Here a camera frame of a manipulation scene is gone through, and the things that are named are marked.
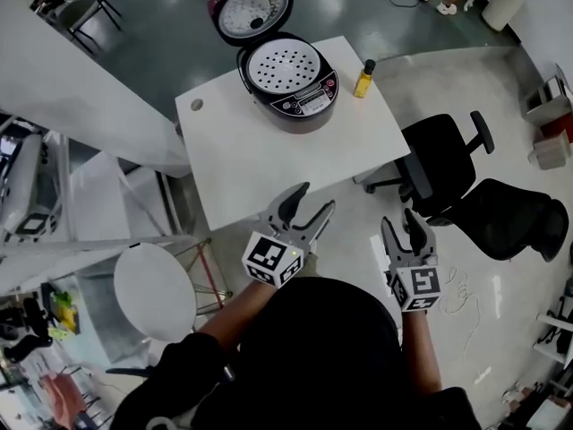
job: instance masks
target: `white round stool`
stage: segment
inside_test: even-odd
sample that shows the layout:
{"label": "white round stool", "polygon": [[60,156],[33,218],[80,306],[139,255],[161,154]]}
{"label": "white round stool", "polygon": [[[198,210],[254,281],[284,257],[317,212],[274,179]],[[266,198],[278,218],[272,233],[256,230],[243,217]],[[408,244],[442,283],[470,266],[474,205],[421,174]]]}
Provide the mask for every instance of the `white round stool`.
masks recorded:
{"label": "white round stool", "polygon": [[177,259],[158,245],[139,244],[117,260],[117,302],[127,320],[145,336],[180,342],[193,328],[197,298]]}

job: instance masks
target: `chair armrest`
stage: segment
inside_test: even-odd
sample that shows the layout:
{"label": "chair armrest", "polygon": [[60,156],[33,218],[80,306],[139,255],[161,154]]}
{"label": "chair armrest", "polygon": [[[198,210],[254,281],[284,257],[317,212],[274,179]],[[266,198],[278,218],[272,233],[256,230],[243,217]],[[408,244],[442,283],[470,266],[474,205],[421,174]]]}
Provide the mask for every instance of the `chair armrest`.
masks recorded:
{"label": "chair armrest", "polygon": [[485,123],[482,114],[479,111],[473,111],[470,113],[472,121],[474,121],[475,129],[477,129],[477,135],[472,139],[470,143],[466,146],[469,153],[474,152],[480,145],[483,145],[487,154],[492,154],[495,150],[495,145],[493,143],[492,133]]}
{"label": "chair armrest", "polygon": [[410,147],[410,154],[402,158],[402,163],[406,168],[409,182],[418,195],[422,199],[427,199],[432,196],[432,185],[430,185],[430,180],[428,179],[425,170],[423,170],[422,163],[418,159],[418,155],[416,154],[414,147]]}

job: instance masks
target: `chair backrest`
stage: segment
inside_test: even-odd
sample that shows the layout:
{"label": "chair backrest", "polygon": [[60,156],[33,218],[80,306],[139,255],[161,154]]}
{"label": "chair backrest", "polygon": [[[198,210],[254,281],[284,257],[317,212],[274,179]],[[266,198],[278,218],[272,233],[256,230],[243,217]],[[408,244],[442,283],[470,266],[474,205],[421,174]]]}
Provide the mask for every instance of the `chair backrest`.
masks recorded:
{"label": "chair backrest", "polygon": [[98,0],[71,0],[56,15],[57,23],[64,29],[70,29],[79,21]]}
{"label": "chair backrest", "polygon": [[508,260],[527,246],[546,262],[561,249],[569,228],[563,204],[544,193],[487,178],[430,224],[455,223],[488,256]]}

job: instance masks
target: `rice cooker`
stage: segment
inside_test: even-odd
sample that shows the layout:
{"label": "rice cooker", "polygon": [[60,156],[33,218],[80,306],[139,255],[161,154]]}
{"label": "rice cooker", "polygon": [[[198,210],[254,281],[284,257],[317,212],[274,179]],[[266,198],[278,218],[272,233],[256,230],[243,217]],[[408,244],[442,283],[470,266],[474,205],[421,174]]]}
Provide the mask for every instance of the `rice cooker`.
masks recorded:
{"label": "rice cooker", "polygon": [[312,45],[279,29],[294,0],[209,0],[221,38],[240,47],[237,68],[265,115],[288,133],[310,133],[332,116],[337,73]]}

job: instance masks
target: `white box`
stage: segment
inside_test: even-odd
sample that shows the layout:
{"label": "white box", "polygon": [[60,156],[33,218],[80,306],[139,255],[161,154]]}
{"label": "white box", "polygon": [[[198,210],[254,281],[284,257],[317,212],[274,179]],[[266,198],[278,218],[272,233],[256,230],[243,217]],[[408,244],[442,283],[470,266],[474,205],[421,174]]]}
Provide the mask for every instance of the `white box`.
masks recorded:
{"label": "white box", "polygon": [[281,288],[304,266],[304,252],[274,237],[253,232],[243,254],[250,277]]}
{"label": "white box", "polygon": [[397,268],[391,287],[402,312],[425,311],[441,297],[436,266]]}

